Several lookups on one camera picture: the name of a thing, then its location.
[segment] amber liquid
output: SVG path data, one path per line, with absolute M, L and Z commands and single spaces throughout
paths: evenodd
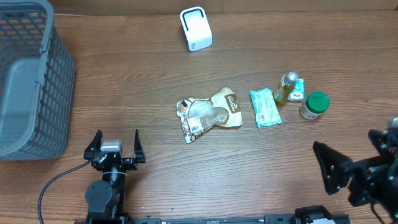
M 276 106 L 285 105 L 287 98 L 293 92 L 295 87 L 296 87 L 296 83 L 293 83 L 291 85 L 283 85 L 282 86 L 282 82 L 281 82 L 278 86 L 278 89 L 276 89 L 273 92 Z

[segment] plastic basket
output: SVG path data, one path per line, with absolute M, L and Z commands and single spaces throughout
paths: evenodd
M 67 148 L 76 68 L 45 0 L 0 2 L 0 160 Z

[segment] wooden table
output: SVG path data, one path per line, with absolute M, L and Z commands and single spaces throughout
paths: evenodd
M 38 223 L 37 199 L 57 174 L 84 162 L 98 129 L 133 155 L 139 129 L 147 163 L 127 177 L 133 217 L 253 217 L 324 205 L 353 223 L 377 223 L 353 208 L 348 189 L 328 196 L 314 141 L 354 160 L 376 156 L 368 130 L 398 112 L 398 13 L 299 12 L 209 15 L 210 48 L 190 53 L 178 15 L 58 17 L 55 25 L 78 68 L 69 147 L 61 159 L 0 163 L 0 223 Z M 274 89 L 295 70 L 305 91 L 331 100 L 321 119 L 279 110 L 283 123 L 257 129 L 250 90 Z M 239 129 L 213 128 L 185 143 L 176 103 L 228 86 L 243 112 Z M 50 186 L 46 224 L 85 218 L 88 166 Z M 383 209 L 377 210 L 387 219 Z

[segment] wall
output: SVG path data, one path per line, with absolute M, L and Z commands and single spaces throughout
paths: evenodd
M 206 13 L 392 10 L 398 0 L 49 0 L 56 13 L 79 15 L 179 14 L 192 6 Z

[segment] jar with green lid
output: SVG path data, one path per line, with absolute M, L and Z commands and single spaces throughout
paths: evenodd
M 313 92 L 300 106 L 300 114 L 305 119 L 317 119 L 329 107 L 329 98 L 322 92 Z

